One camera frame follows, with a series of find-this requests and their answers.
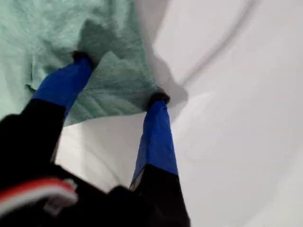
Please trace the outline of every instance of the red stripe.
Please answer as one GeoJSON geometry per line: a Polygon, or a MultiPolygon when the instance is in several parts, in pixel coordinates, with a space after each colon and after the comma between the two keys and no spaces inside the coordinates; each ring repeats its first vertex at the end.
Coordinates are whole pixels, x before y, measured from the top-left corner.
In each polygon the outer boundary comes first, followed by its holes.
{"type": "Polygon", "coordinates": [[[47,186],[57,186],[57,187],[59,186],[67,191],[74,192],[72,186],[62,180],[56,178],[42,178],[38,180],[25,182],[2,191],[0,193],[0,203],[9,197],[14,197],[19,194],[47,186]]]}

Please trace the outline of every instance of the white surface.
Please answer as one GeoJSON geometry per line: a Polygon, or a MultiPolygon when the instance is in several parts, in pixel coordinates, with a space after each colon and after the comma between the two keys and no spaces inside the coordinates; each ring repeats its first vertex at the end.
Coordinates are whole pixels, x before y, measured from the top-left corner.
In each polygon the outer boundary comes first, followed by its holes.
{"type": "MultiPolygon", "coordinates": [[[[303,1],[136,0],[194,227],[303,225],[303,1]]],[[[144,114],[63,130],[58,162],[128,185],[144,114]]]]}

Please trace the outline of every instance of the white stripe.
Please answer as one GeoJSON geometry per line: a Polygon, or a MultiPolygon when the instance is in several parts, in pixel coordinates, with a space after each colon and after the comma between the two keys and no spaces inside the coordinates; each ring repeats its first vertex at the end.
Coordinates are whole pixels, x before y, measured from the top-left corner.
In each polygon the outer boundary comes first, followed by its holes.
{"type": "Polygon", "coordinates": [[[44,186],[34,190],[20,193],[17,196],[9,197],[0,203],[0,218],[14,209],[20,208],[28,203],[33,203],[45,197],[61,196],[75,204],[78,200],[76,193],[70,192],[60,186],[44,186]]]}

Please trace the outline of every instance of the green towel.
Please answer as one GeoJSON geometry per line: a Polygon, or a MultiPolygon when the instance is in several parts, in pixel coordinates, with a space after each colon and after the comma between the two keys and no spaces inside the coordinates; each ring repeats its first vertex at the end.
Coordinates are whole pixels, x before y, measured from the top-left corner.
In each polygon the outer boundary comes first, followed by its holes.
{"type": "Polygon", "coordinates": [[[1,0],[0,117],[22,111],[74,50],[98,66],[65,125],[139,113],[156,91],[133,0],[1,0]]]}

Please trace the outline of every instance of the mint green towel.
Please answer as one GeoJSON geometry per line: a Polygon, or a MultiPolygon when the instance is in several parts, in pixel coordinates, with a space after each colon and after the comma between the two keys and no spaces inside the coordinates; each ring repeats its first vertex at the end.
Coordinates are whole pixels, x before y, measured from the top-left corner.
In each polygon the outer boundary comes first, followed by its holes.
{"type": "Polygon", "coordinates": [[[1,0],[0,117],[22,111],[74,50],[98,66],[66,125],[142,111],[156,85],[133,0],[1,0]]]}

